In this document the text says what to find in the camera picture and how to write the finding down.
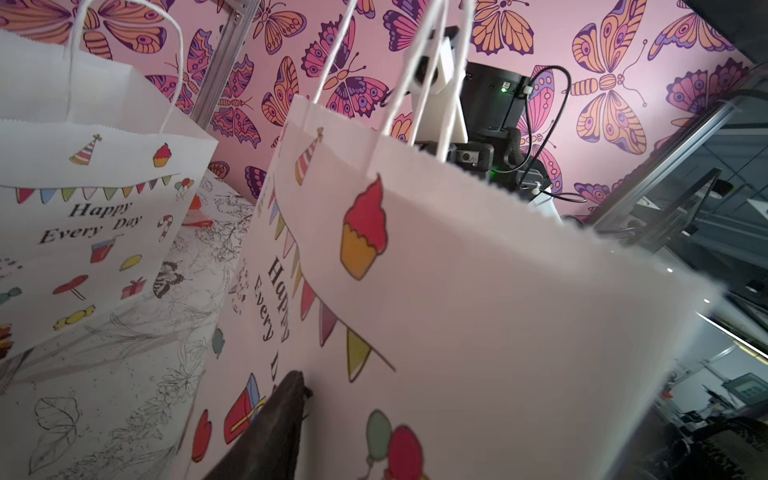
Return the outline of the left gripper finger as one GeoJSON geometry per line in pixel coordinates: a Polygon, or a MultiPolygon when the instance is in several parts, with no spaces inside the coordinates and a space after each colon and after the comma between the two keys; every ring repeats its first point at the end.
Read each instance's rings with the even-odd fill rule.
{"type": "Polygon", "coordinates": [[[292,480],[298,462],[304,408],[312,391],[300,371],[289,372],[261,412],[208,479],[292,480]]]}

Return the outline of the red rubber glove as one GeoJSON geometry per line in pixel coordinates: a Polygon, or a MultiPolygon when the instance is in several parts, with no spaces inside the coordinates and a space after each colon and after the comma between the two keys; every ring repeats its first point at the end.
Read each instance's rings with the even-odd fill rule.
{"type": "Polygon", "coordinates": [[[202,212],[202,201],[198,195],[192,199],[190,207],[185,218],[182,221],[183,226],[195,228],[208,228],[213,225],[213,221],[202,212]]]}

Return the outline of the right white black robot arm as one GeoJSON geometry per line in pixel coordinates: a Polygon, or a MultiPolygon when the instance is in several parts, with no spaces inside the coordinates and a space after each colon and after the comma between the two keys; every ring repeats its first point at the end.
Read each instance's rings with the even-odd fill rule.
{"type": "Polygon", "coordinates": [[[561,169],[547,150],[570,97],[568,92],[562,94],[549,130],[541,138],[534,135],[535,121],[545,120],[556,100],[557,72],[571,87],[572,76],[560,65],[537,66],[526,76],[468,63],[458,104],[458,123],[467,138],[452,140],[442,159],[523,200],[585,203],[583,195],[563,190],[561,169]]]}

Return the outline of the back right white paper bag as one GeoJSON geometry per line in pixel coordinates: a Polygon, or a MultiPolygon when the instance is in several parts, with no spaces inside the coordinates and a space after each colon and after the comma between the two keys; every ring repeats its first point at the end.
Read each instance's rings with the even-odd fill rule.
{"type": "Polygon", "coordinates": [[[1,356],[138,299],[216,149],[189,116],[209,35],[177,71],[114,61],[102,29],[160,51],[179,23],[152,1],[1,5],[1,356]]]}

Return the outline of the white paper gift bag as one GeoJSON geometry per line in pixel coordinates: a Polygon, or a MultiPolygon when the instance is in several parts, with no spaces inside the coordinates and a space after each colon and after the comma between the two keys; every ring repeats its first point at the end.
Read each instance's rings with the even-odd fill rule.
{"type": "Polygon", "coordinates": [[[431,2],[380,126],[292,103],[174,479],[206,475],[291,371],[312,391],[293,479],[603,479],[719,287],[544,216],[390,134],[447,5],[431,2]]]}

